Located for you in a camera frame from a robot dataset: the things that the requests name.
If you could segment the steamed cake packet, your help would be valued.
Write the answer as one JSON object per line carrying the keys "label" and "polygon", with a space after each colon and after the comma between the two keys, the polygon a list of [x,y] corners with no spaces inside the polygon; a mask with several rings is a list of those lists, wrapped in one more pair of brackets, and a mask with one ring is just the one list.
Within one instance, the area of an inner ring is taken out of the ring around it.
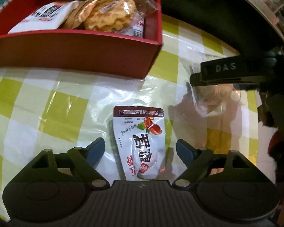
{"label": "steamed cake packet", "polygon": [[[193,53],[186,57],[180,57],[179,62],[188,75],[200,73],[201,63],[224,58],[212,54]],[[237,110],[243,105],[241,91],[234,84],[218,84],[193,87],[186,84],[191,96],[193,107],[201,117],[215,117],[230,114],[234,119]]]}

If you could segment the white jujube snack pouch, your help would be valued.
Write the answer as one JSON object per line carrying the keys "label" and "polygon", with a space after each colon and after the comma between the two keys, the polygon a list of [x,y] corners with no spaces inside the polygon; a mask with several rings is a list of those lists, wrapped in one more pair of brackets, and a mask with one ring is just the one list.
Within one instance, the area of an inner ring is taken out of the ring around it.
{"label": "white jujube snack pouch", "polygon": [[113,132],[127,180],[162,178],[166,155],[163,109],[116,106]]}

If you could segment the white red-print sachet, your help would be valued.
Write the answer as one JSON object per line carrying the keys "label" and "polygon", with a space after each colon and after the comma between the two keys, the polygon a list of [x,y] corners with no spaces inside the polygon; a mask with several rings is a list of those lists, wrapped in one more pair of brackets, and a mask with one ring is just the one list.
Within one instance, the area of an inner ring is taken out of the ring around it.
{"label": "white red-print sachet", "polygon": [[143,38],[144,35],[144,22],[145,19],[140,19],[136,24],[134,24],[130,28],[126,28],[121,32],[122,35],[128,35],[128,36],[135,36],[139,38]]}

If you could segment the white red rice-cracker packet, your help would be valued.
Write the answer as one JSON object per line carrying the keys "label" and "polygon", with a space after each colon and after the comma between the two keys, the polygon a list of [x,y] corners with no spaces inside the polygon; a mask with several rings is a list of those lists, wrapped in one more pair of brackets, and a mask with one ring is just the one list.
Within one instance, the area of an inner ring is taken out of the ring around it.
{"label": "white red rice-cracker packet", "polygon": [[79,1],[55,1],[44,5],[11,28],[8,34],[36,30],[55,30],[63,24],[78,5]]}

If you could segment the yellow cracker bag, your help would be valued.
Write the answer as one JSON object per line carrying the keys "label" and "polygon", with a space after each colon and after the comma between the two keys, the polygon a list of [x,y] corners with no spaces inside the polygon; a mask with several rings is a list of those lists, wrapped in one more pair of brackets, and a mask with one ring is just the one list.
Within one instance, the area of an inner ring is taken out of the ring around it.
{"label": "yellow cracker bag", "polygon": [[79,3],[62,27],[121,33],[159,8],[154,0],[87,0]]}

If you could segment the red cardboard box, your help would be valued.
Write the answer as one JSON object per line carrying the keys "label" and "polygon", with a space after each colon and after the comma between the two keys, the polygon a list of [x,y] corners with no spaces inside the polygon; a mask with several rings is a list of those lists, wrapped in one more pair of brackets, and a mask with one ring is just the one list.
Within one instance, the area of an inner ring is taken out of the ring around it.
{"label": "red cardboard box", "polygon": [[61,68],[136,79],[148,74],[162,47],[161,11],[146,17],[143,38],[67,29],[9,32],[52,1],[12,0],[0,12],[0,67]]}

